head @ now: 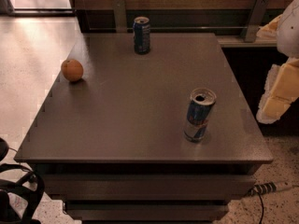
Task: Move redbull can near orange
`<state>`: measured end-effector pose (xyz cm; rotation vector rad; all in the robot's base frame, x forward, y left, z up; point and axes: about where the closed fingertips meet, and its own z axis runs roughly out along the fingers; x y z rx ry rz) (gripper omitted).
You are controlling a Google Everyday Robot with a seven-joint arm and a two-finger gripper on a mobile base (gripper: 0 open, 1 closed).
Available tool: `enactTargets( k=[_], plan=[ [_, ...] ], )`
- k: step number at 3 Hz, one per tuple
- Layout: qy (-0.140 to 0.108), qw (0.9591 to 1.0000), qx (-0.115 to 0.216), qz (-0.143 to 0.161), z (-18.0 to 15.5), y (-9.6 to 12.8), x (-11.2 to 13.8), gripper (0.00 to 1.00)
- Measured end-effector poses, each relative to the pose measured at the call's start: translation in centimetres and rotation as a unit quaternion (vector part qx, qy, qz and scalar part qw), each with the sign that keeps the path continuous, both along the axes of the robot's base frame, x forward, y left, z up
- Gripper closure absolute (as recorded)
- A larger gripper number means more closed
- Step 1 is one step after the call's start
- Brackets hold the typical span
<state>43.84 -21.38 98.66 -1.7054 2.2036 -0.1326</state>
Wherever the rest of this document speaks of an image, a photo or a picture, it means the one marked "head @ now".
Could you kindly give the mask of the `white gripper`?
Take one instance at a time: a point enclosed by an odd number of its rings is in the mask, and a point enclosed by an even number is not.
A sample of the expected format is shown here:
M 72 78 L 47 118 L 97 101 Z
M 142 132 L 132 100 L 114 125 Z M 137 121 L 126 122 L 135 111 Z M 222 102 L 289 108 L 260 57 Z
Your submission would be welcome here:
M 277 37 L 280 53 L 299 58 L 299 0 L 293 0 L 282 15 L 278 15 L 257 34 L 259 38 Z M 278 121 L 299 98 L 299 60 L 288 59 L 283 65 L 273 64 L 264 84 L 264 94 L 258 105 L 256 119 L 263 124 Z

